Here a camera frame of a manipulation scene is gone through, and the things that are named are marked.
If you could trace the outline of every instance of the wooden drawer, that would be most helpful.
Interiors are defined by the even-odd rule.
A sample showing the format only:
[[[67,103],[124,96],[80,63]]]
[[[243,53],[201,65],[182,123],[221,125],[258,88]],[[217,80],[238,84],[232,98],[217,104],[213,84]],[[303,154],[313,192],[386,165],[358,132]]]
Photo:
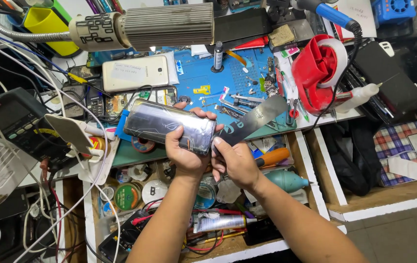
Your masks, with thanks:
[[[327,207],[322,198],[322,193],[317,185],[317,179],[312,168],[311,158],[308,153],[306,141],[300,131],[291,132],[285,135],[289,142],[291,154],[293,155],[295,166],[299,171],[300,176],[307,178],[309,181],[314,182],[311,186],[307,187],[306,193],[308,195],[311,209],[318,212],[321,216],[330,220]],[[85,200],[85,214],[87,215],[86,223],[86,234],[92,247],[97,247],[101,240],[95,239],[95,221],[98,219],[97,212],[98,208],[94,205],[96,200],[97,191],[92,191],[92,195],[88,200]],[[340,230],[346,233],[346,228],[339,222],[334,221]],[[213,243],[206,245],[207,248],[213,246]],[[217,262],[217,263],[228,263],[247,258],[256,257],[263,254],[269,254],[276,251],[282,251],[288,249],[287,243],[283,239],[277,239],[271,242],[259,244],[257,246],[248,247],[242,236],[237,236],[223,240],[223,243],[217,247],[212,253],[206,256],[196,255],[194,253],[182,253],[180,256],[181,263],[192,263],[192,262]],[[96,262],[95,256],[88,252],[88,262]]]
[[[356,221],[387,213],[417,207],[417,182],[394,187],[375,187],[369,194],[359,197],[344,191],[335,173],[320,128],[306,135],[313,155],[321,190],[332,218],[340,221]]]

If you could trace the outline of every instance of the white bottle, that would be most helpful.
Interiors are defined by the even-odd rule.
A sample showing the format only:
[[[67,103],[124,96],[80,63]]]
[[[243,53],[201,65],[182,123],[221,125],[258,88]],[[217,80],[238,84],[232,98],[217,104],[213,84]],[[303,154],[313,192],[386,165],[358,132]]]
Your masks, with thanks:
[[[335,108],[338,113],[347,113],[351,109],[356,108],[359,105],[363,105],[369,101],[369,99],[379,92],[379,87],[382,84],[369,84],[364,87],[357,87],[352,90],[353,98],[346,101],[342,105]]]

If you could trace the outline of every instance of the blue silicone repair mat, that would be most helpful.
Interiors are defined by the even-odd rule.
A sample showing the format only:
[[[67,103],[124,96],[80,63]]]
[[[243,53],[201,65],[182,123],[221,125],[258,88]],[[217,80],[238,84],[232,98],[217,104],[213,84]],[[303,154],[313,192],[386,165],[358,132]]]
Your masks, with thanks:
[[[215,105],[224,106],[224,104],[219,101],[219,98],[224,93],[225,87],[229,89],[228,94],[239,93],[240,95],[247,97],[267,98],[267,94],[260,90],[260,84],[253,85],[252,81],[247,77],[260,83],[259,79],[262,78],[262,75],[265,77],[268,72],[267,59],[274,55],[268,48],[264,48],[262,54],[260,53],[260,49],[240,50],[235,51],[235,53],[246,60],[246,67],[235,58],[225,56],[223,59],[224,70],[219,73],[213,73],[211,71],[214,63],[213,57],[192,57],[190,50],[175,52],[174,59],[176,62],[180,62],[183,72],[178,76],[180,83],[175,85],[178,89],[178,96],[188,96],[193,102],[192,105],[189,105],[186,108],[187,110],[201,107],[204,111],[215,112],[218,115],[219,123],[231,124],[234,121],[232,117],[215,110]],[[210,94],[194,93],[194,89],[200,89],[204,86],[210,86]],[[255,92],[254,94],[249,94],[251,89]],[[213,95],[217,96],[200,99],[201,97]],[[225,100],[230,103],[233,103],[234,101],[229,95],[226,95]],[[293,127],[286,126],[286,109],[285,113],[282,113],[275,119],[275,122],[277,124],[276,129],[264,126],[248,138],[263,137],[296,129],[296,123]]]

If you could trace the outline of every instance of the plastic bottle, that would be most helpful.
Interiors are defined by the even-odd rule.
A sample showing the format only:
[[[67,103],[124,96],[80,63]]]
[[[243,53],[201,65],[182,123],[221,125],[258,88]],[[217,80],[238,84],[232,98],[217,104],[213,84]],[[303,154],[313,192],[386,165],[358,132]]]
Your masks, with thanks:
[[[363,105],[379,92],[380,85],[369,84],[352,90],[353,98],[335,108],[338,113],[347,113],[359,105]]]
[[[308,179],[303,179],[297,174],[285,170],[276,170],[265,176],[287,193],[294,193],[309,185]]]

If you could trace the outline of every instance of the plaid fabric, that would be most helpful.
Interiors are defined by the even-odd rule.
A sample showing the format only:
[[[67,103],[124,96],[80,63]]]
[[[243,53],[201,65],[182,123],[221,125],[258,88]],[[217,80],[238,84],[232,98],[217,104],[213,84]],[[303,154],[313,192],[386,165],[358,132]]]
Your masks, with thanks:
[[[374,144],[379,159],[384,159],[399,152],[414,150],[408,136],[417,133],[417,121],[400,124],[390,128],[382,128],[374,136]],[[414,152],[403,153],[400,158],[417,162],[417,154]],[[393,186],[401,183],[414,181],[405,176],[396,175],[389,172],[387,160],[381,161],[381,186]]]

